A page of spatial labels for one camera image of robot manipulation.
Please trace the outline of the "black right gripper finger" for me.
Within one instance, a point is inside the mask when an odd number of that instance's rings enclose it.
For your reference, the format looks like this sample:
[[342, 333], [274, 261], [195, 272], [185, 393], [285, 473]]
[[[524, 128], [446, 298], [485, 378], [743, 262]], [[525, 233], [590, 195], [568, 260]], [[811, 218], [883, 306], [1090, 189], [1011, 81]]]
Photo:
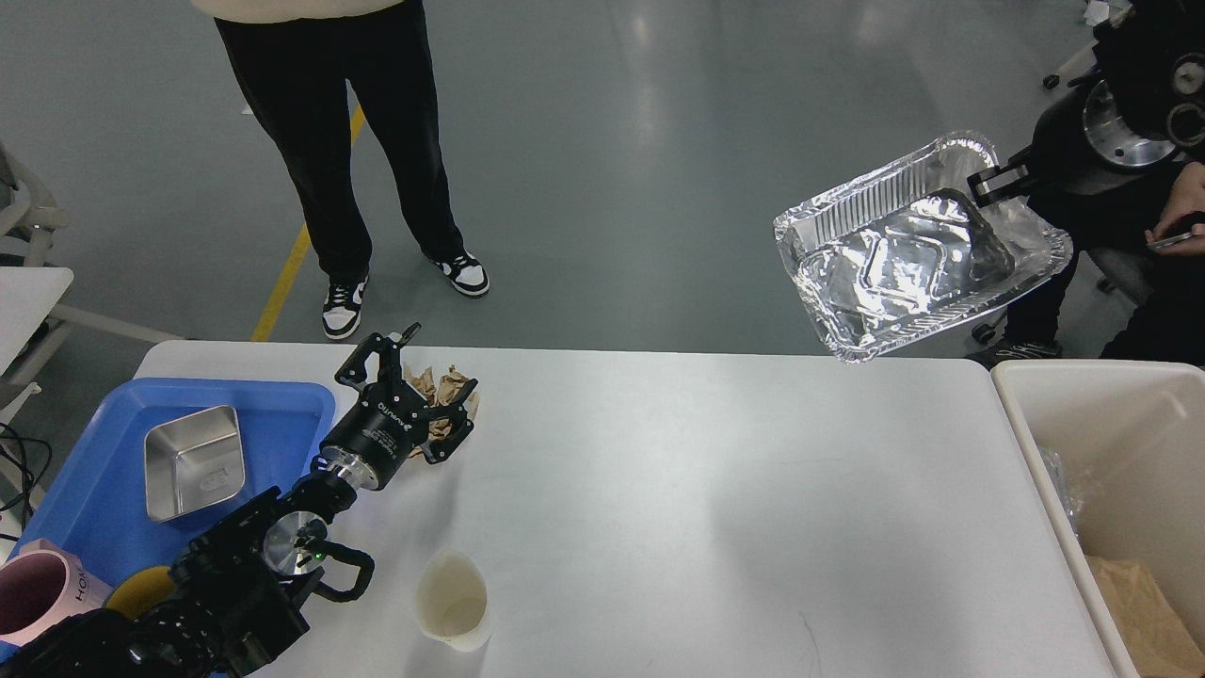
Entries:
[[969, 196], [977, 210], [987, 210], [1009, 199], [1031, 196], [1036, 191], [1036, 176], [1030, 171], [1031, 155], [1033, 147], [1027, 146], [1003, 166], [991, 166], [970, 175]]
[[928, 214], [937, 223], [930, 231], [952, 261], [958, 254], [968, 281], [997, 283], [1012, 273], [1016, 263], [1007, 244], [966, 194], [952, 188], [929, 193]]

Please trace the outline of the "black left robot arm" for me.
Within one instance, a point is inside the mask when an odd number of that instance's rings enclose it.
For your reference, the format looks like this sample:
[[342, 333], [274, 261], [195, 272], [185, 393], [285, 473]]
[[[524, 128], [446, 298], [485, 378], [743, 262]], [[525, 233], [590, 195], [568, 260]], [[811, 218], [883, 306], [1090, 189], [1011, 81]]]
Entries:
[[113, 602], [52, 623], [2, 662], [5, 677], [246, 677], [308, 631], [310, 597], [362, 599], [374, 582], [365, 552], [329, 537], [362, 491], [388, 485], [413, 452], [448, 460], [474, 432], [477, 381], [430, 403], [406, 377], [402, 350], [418, 326], [374, 334], [335, 381], [357, 393], [288, 493], [270, 488], [224, 515], [169, 565], [167, 589], [147, 605]]

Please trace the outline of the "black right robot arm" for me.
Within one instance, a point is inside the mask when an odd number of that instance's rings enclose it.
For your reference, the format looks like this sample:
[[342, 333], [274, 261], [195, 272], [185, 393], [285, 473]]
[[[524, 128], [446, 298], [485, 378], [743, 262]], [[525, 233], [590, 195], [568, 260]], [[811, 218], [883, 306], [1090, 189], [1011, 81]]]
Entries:
[[1093, 34], [1093, 66], [1024, 149], [953, 188], [974, 216], [1056, 191], [1106, 196], [1203, 159], [1203, 4], [1133, 1]]

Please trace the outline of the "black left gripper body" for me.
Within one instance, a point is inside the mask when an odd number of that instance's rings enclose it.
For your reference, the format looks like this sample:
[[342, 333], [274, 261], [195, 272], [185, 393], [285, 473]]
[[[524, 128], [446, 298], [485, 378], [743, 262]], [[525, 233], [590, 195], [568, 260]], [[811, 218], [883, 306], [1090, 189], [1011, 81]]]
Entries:
[[348, 481], [353, 488], [380, 491], [408, 455], [429, 438], [419, 419], [427, 399], [413, 387], [396, 395], [386, 387], [366, 387], [319, 444], [318, 468]]

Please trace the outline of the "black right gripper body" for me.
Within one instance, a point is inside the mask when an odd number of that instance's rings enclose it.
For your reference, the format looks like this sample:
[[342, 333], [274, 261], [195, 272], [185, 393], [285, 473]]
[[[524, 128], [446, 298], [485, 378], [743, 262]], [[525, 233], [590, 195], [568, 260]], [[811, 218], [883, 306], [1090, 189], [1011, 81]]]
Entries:
[[1076, 89], [1058, 100], [1038, 119], [1028, 151], [1033, 196], [1098, 196], [1181, 159], [1172, 142], [1134, 132], [1109, 89]]

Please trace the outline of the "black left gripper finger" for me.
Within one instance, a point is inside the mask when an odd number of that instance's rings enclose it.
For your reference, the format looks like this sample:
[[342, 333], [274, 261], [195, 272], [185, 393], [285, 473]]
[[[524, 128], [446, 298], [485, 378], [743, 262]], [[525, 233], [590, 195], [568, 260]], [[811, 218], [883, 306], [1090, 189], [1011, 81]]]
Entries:
[[436, 395], [436, 403], [422, 405], [415, 413], [415, 455], [435, 464], [449, 460], [458, 447], [474, 434], [470, 400], [478, 381], [465, 381], [455, 393]]
[[412, 323], [401, 334], [370, 334], [335, 372], [335, 381], [357, 393], [353, 408], [386, 403], [388, 408], [422, 408], [423, 396], [404, 375], [402, 348], [421, 331]]

